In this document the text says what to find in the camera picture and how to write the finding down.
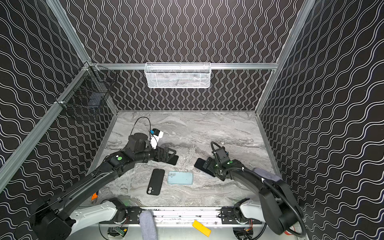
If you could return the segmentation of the light blue phone case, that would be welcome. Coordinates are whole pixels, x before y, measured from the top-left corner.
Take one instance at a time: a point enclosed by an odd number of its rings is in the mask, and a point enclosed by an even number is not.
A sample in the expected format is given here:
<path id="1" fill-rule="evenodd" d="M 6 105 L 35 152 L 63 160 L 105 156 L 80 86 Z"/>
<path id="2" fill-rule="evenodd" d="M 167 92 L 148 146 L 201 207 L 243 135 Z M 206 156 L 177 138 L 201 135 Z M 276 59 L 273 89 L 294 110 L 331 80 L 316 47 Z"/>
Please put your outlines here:
<path id="1" fill-rule="evenodd" d="M 168 174 L 167 182 L 170 185 L 192 185 L 194 175 L 191 172 L 171 171 Z"/>

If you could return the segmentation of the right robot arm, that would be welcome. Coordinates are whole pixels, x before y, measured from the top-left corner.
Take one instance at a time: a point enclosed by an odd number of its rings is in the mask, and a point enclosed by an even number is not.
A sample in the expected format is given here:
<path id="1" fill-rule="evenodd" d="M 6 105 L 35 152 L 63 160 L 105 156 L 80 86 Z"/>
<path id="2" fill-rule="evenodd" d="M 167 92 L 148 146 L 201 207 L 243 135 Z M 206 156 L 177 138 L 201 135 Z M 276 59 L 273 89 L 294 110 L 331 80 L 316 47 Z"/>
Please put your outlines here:
<path id="1" fill-rule="evenodd" d="M 241 183 L 259 196 L 259 204 L 244 199 L 234 207 L 231 220 L 240 223 L 258 220 L 275 234 L 285 232 L 299 238 L 306 236 L 304 213 L 290 187 L 279 176 L 260 168 L 248 169 L 240 161 L 230 159 L 225 147 L 213 143 L 213 157 L 198 159 L 195 168 L 219 178 Z"/>

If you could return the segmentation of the blue phone black screen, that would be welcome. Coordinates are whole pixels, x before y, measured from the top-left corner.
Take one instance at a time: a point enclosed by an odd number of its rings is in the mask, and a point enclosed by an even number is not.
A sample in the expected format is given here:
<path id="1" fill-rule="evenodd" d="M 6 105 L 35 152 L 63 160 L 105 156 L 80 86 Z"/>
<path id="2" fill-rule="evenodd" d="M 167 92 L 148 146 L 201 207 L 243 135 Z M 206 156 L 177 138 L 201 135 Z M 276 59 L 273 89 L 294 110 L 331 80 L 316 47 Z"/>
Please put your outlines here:
<path id="1" fill-rule="evenodd" d="M 197 161 L 194 164 L 194 167 L 197 168 L 198 170 L 200 170 L 200 171 L 202 171 L 202 172 L 212 176 L 212 177 L 215 177 L 215 175 L 211 171 L 209 171 L 206 168 L 204 168 L 204 164 L 205 163 L 206 163 L 206 160 L 198 158 Z"/>

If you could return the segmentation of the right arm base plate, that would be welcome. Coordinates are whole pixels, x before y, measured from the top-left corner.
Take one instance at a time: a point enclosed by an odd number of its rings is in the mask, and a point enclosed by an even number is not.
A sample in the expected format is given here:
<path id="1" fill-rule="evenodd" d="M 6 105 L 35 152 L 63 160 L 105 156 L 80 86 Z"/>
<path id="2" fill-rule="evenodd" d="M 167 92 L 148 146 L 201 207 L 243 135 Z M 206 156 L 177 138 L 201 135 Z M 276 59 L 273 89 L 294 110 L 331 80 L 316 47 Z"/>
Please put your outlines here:
<path id="1" fill-rule="evenodd" d="M 218 218 L 221 219 L 223 225 L 250 225 L 251 223 L 261 225 L 262 222 L 255 219 L 247 219 L 240 211 L 239 208 L 235 207 L 222 207 Z"/>

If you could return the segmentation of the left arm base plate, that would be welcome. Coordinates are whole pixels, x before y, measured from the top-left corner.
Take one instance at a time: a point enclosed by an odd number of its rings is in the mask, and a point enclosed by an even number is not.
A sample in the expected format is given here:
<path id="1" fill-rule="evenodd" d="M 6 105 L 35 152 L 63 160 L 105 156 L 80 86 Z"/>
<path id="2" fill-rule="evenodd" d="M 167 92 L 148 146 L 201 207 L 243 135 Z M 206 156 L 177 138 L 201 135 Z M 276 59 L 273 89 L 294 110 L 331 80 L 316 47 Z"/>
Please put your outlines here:
<path id="1" fill-rule="evenodd" d="M 139 224 L 140 223 L 140 214 L 143 209 L 140 207 L 126 207 L 124 209 L 118 209 L 117 213 L 109 221 L 103 221 L 101 224 L 109 225 L 129 225 L 129 224 Z"/>

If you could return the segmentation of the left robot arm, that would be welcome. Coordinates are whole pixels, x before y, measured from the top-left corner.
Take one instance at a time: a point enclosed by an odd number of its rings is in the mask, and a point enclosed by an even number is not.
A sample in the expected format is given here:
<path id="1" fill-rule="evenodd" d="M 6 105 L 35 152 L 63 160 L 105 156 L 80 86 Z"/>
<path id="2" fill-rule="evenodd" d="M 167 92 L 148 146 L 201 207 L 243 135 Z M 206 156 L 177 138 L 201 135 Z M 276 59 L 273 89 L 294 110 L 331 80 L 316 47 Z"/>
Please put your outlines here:
<path id="1" fill-rule="evenodd" d="M 175 165 L 178 158 L 176 150 L 153 148 L 146 134 L 130 135 L 124 148 L 105 157 L 84 179 L 34 204 L 30 216 L 34 234 L 40 240 L 65 240 L 75 225 L 71 213 L 99 189 L 133 169 L 135 164 L 155 161 Z"/>

